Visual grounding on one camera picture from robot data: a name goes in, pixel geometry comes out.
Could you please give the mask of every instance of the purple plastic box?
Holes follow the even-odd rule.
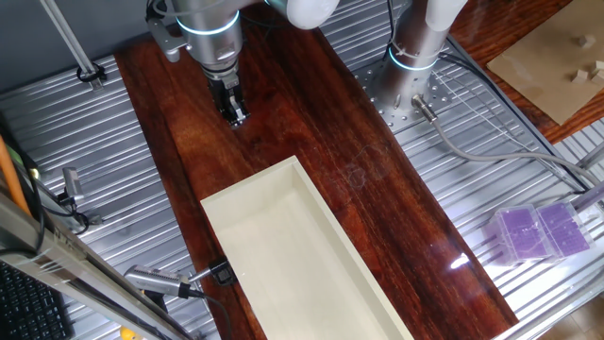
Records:
[[[504,256],[500,263],[510,265],[553,254],[554,249],[532,205],[499,209],[489,228],[503,246]]]
[[[555,202],[538,208],[537,213],[557,258],[587,250],[594,244],[570,203]]]

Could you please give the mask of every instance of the mounting plate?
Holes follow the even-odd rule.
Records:
[[[396,132],[417,121],[424,120],[425,118],[419,110],[409,111],[402,110],[401,108],[395,109],[392,105],[381,103],[374,97],[372,87],[373,80],[383,68],[383,64],[384,62],[380,60],[353,71],[352,74],[359,81],[362,88],[369,96],[369,100],[374,104],[377,112],[382,116],[390,130]],[[441,86],[440,81],[433,74],[430,75],[427,86],[428,91],[424,100],[435,112],[444,109],[451,103],[451,96],[447,93],[446,88]]]

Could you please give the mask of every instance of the keyboard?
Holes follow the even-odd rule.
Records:
[[[72,334],[59,292],[0,261],[0,339],[63,340]]]

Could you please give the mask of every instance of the dark wood surface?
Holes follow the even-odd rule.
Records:
[[[222,253],[199,200],[295,155],[416,339],[490,339],[515,324],[323,35],[289,27],[263,42],[264,33],[245,32],[241,79],[252,116],[234,130],[187,53],[170,63],[146,42],[116,55],[195,267]],[[451,269],[462,255],[469,262]],[[239,285],[203,286],[226,305],[234,339],[264,338]]]
[[[527,118],[555,144],[604,117],[604,92],[561,126],[530,103],[486,64],[531,30],[556,14],[571,0],[469,0],[451,34]]]

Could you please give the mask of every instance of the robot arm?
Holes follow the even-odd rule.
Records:
[[[380,103],[394,110],[413,110],[411,99],[427,90],[432,67],[466,2],[414,0],[401,14],[388,59],[373,84]]]
[[[157,8],[158,0],[153,1]],[[163,14],[147,16],[147,25],[166,58],[179,60],[179,48],[199,61],[219,112],[236,127],[249,115],[239,81],[237,57],[243,48],[239,10],[265,2],[294,26],[312,29],[322,24],[339,0],[173,0],[182,37],[170,36],[161,23]]]

